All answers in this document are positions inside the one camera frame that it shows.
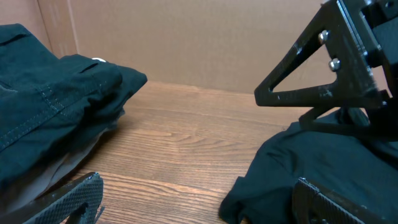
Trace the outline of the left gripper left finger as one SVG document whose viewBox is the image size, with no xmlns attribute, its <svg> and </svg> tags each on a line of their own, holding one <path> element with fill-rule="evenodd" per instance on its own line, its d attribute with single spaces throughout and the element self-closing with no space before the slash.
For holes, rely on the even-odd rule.
<svg viewBox="0 0 398 224">
<path fill-rule="evenodd" d="M 103 190 L 104 182 L 99 173 L 90 172 L 3 215 L 1 224 L 95 224 L 104 211 L 101 206 Z"/>
</svg>

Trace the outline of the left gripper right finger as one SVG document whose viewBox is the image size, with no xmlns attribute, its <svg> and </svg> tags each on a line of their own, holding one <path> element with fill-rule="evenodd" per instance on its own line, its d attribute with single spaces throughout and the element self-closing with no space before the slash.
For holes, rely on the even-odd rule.
<svg viewBox="0 0 398 224">
<path fill-rule="evenodd" d="M 382 218 L 367 208 L 360 207 L 335 191 L 311 183 L 303 177 L 294 185 L 292 212 L 297 223 L 382 223 Z"/>
</svg>

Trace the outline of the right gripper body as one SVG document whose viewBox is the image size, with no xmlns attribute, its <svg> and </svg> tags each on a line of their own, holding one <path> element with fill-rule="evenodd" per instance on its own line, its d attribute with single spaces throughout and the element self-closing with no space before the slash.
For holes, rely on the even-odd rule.
<svg viewBox="0 0 398 224">
<path fill-rule="evenodd" d="M 340 54 L 344 108 L 364 108 L 367 124 L 338 132 L 361 137 L 397 136 L 397 1 L 339 1 L 344 20 Z"/>
</svg>

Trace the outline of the black t-shirt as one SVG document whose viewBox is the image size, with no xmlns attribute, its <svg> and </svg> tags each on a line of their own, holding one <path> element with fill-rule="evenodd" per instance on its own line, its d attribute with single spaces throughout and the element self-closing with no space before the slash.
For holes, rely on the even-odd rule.
<svg viewBox="0 0 398 224">
<path fill-rule="evenodd" d="M 228 223 L 293 223 L 292 193 L 306 178 L 397 222 L 397 120 L 369 136 L 307 131 L 297 122 L 268 139 L 220 205 Z"/>
</svg>

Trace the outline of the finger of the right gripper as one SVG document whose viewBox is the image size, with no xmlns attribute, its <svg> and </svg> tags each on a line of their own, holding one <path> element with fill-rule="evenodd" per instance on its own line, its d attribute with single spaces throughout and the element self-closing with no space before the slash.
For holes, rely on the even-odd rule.
<svg viewBox="0 0 398 224">
<path fill-rule="evenodd" d="M 342 107 L 339 56 L 344 51 L 339 1 L 326 1 L 279 64 L 254 91 L 259 106 Z"/>
<path fill-rule="evenodd" d="M 329 123 L 319 116 L 330 107 L 312 108 L 299 118 L 302 129 L 330 134 L 354 136 L 360 139 L 397 140 L 397 110 L 383 106 L 378 109 L 340 108 L 336 111 L 342 121 Z"/>
</svg>

